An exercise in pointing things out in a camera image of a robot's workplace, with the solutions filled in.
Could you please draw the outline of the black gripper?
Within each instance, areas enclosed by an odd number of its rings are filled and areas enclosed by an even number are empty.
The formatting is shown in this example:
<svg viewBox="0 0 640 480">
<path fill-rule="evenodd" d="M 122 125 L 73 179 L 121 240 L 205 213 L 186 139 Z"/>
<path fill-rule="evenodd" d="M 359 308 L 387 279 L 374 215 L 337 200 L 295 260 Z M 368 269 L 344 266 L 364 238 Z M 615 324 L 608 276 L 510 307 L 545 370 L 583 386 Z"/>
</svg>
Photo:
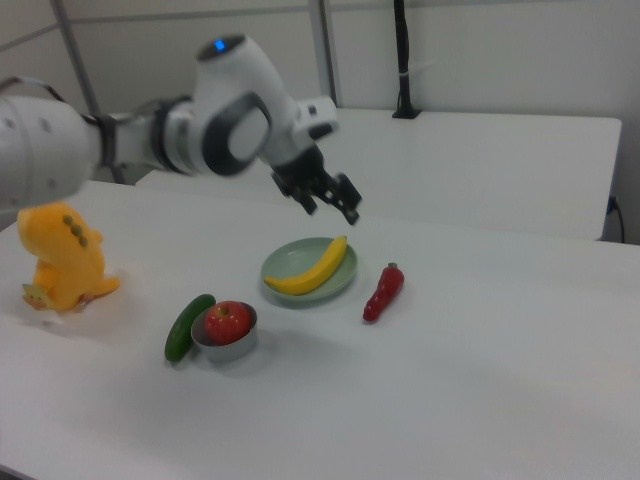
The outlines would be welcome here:
<svg viewBox="0 0 640 480">
<path fill-rule="evenodd" d="M 298 203 L 308 215 L 317 204 L 312 195 L 300 186 L 323 186 L 320 198 L 335 207 L 348 224 L 359 218 L 358 206 L 362 196 L 344 173 L 329 175 L 324 169 L 324 156 L 317 145 L 312 145 L 287 158 L 282 152 L 267 152 L 261 156 L 273 173 L 273 180 L 284 197 Z"/>
</svg>

